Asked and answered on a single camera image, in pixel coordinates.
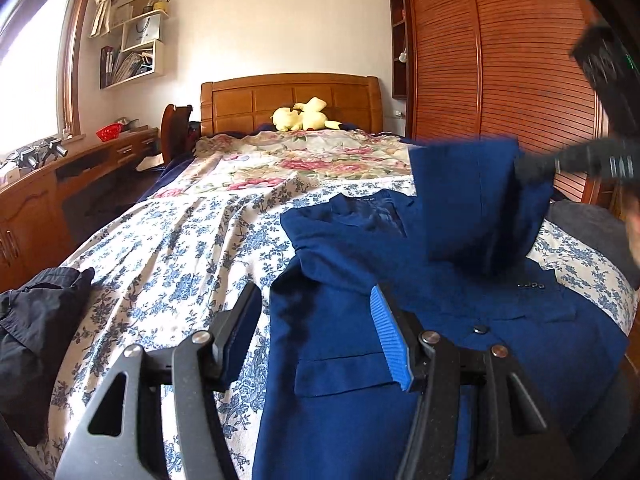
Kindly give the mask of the person's right hand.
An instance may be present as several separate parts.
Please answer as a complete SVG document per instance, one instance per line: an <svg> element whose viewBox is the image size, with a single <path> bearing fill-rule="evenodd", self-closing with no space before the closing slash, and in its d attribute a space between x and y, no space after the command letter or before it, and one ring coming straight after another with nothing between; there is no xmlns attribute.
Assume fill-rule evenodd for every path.
<svg viewBox="0 0 640 480"><path fill-rule="evenodd" d="M624 198L624 214L629 251L637 266L640 266L640 209L639 199L634 194Z"/></svg>

